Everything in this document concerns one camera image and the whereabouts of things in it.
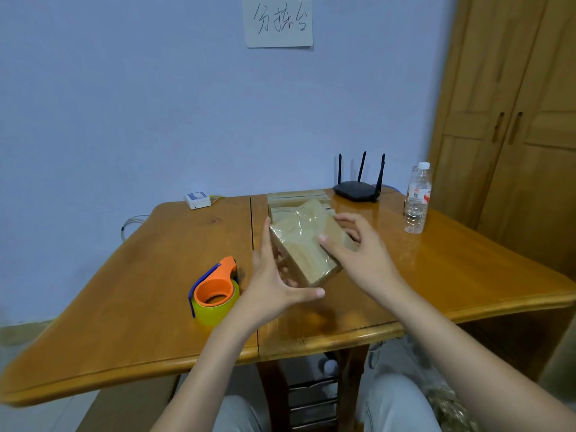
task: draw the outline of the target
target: tape roll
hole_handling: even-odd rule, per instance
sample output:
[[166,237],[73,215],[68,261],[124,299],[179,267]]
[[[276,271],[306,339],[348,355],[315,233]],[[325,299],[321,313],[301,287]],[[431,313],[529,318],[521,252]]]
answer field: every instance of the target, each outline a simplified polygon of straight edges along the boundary
[[240,297],[240,287],[238,286],[238,283],[233,279],[231,279],[231,281],[234,285],[234,292],[228,300],[225,300],[224,303],[221,304],[198,303],[196,301],[197,294],[195,291],[191,303],[198,323],[203,324],[204,326],[214,327],[218,326],[218,324],[224,319],[228,311],[230,311],[232,306],[236,303],[236,300],[238,300],[238,297]]

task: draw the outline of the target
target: bottle label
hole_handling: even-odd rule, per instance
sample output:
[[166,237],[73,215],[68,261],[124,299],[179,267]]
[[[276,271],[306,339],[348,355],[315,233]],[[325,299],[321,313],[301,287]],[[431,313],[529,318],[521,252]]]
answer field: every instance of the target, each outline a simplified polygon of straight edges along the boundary
[[430,190],[424,188],[416,188],[416,185],[410,185],[408,187],[408,201],[411,203],[428,204],[430,201]]

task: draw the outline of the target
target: table leg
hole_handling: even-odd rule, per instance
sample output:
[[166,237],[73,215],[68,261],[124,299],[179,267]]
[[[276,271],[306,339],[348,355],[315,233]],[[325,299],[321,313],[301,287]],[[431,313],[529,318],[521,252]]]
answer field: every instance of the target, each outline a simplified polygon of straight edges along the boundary
[[364,362],[369,345],[337,350],[335,352],[340,367],[338,381],[338,432],[352,432],[356,423],[356,401],[360,378],[364,373]]
[[290,432],[288,383],[278,362],[257,362],[256,367],[268,402],[272,432]]

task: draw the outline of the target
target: black router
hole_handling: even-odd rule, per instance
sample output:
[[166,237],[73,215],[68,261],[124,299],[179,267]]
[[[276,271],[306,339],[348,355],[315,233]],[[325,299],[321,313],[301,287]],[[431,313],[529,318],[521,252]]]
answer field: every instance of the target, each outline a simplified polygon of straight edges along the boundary
[[334,192],[345,199],[352,200],[353,202],[373,202],[376,203],[380,190],[382,189],[382,173],[384,172],[384,159],[386,154],[382,154],[382,165],[380,165],[380,174],[376,187],[368,183],[361,182],[362,169],[364,168],[364,159],[366,159],[366,152],[362,155],[362,163],[360,164],[360,172],[358,173],[358,181],[340,182],[342,174],[342,155],[338,161],[338,184],[333,188]]

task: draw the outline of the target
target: yellow tape roll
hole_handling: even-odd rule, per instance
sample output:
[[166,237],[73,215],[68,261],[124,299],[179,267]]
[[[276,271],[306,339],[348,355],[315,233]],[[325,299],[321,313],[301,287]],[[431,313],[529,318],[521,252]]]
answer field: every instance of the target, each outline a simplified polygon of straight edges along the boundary
[[204,326],[214,327],[218,326],[218,324],[226,317],[228,311],[231,310],[238,297],[240,297],[240,287],[236,283],[236,281],[232,280],[232,284],[234,285],[234,294],[227,302],[224,302],[222,305],[218,306],[202,306],[197,303],[194,298],[192,298],[192,307],[194,308],[194,313],[196,314],[196,319],[198,323],[203,324]]

